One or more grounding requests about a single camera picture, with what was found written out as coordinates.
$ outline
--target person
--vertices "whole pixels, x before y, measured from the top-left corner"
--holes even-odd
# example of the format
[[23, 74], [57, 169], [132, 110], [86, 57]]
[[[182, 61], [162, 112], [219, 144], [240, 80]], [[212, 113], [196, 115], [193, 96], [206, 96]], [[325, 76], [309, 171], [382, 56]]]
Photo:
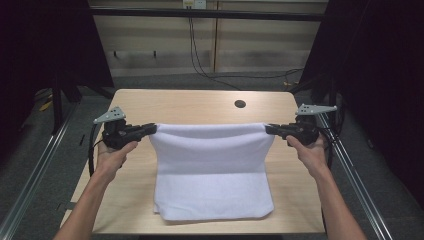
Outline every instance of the person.
[[[348, 209], [334, 178], [327, 167], [324, 139], [320, 136], [309, 146], [303, 146], [295, 137], [287, 136], [298, 158], [315, 179], [327, 226], [328, 239], [366, 239], [359, 224]], [[85, 187], [72, 213], [54, 239], [89, 239], [103, 195], [116, 172], [126, 161], [126, 155], [137, 147], [130, 142], [119, 151], [110, 151], [101, 142], [98, 146], [97, 168]]]

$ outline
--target folded cloth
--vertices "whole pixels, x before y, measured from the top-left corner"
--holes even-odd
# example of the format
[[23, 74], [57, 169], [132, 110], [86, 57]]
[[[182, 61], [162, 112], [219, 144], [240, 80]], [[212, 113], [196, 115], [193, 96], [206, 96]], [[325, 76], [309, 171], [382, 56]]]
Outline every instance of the folded cloth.
[[165, 220], [260, 218], [274, 209], [263, 123], [158, 124], [155, 209]]

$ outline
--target dark carpeted floor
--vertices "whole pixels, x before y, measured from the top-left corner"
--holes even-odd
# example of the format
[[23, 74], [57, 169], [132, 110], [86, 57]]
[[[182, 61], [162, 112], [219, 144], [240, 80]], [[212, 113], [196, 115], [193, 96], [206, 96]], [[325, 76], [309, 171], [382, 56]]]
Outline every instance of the dark carpeted floor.
[[[282, 73], [267, 73], [274, 76]], [[244, 77], [219, 78], [241, 90], [284, 91], [284, 77], [254, 79]], [[228, 85], [214, 82], [196, 74], [182, 74], [153, 77], [126, 77], [115, 79], [115, 89], [210, 89], [235, 90]], [[49, 165], [34, 198], [31, 201], [14, 239], [51, 239], [59, 228], [64, 212], [58, 211], [58, 205], [71, 199], [73, 191], [87, 160], [88, 137], [94, 118], [103, 114], [110, 100], [81, 88], [82, 101], [76, 107], [67, 132], [65, 133], [51, 164]], [[20, 190], [25, 185], [35, 167], [44, 147], [50, 139], [53, 126], [53, 109], [38, 111], [47, 94], [38, 96], [32, 114], [26, 121], [20, 134], [19, 144], [8, 155], [7, 164], [0, 170], [0, 219], [3, 221]], [[308, 92], [295, 96], [298, 104], [310, 103]], [[64, 104], [64, 112], [70, 104]], [[382, 213], [394, 239], [423, 239], [424, 214], [414, 202], [401, 182], [387, 168], [384, 158], [369, 148], [367, 135], [351, 116], [349, 111], [343, 125], [341, 139], [352, 161], [364, 181], [371, 197]], [[369, 239], [378, 239], [368, 217], [363, 210], [341, 165], [335, 159], [333, 174], [341, 192]], [[283, 236], [117, 236], [95, 235], [93, 239], [326, 239], [324, 234], [288, 234]]]

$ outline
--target table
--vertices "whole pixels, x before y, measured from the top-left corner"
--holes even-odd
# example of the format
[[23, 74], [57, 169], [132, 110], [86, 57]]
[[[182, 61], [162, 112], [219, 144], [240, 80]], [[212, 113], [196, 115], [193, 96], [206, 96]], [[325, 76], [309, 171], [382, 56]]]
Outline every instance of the table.
[[[244, 108], [235, 106], [243, 100]], [[128, 124], [230, 124], [294, 122], [297, 105], [283, 92], [204, 90], [118, 90], [110, 108], [119, 106]], [[156, 153], [148, 137], [127, 156], [106, 191], [94, 233], [115, 234], [280, 234], [324, 232], [316, 184], [286, 141], [276, 137], [266, 157], [275, 209], [259, 220], [166, 222], [153, 213]], [[89, 180], [82, 172], [72, 202]], [[67, 211], [63, 221], [69, 216]]]

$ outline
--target power outlet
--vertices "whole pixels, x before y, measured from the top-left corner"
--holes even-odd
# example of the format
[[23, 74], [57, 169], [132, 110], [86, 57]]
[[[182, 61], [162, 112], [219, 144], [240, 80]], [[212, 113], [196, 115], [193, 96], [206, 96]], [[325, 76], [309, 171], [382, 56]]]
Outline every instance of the power outlet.
[[194, 9], [194, 0], [183, 0], [183, 9]]
[[195, 0], [194, 1], [195, 9], [206, 9], [206, 0]]

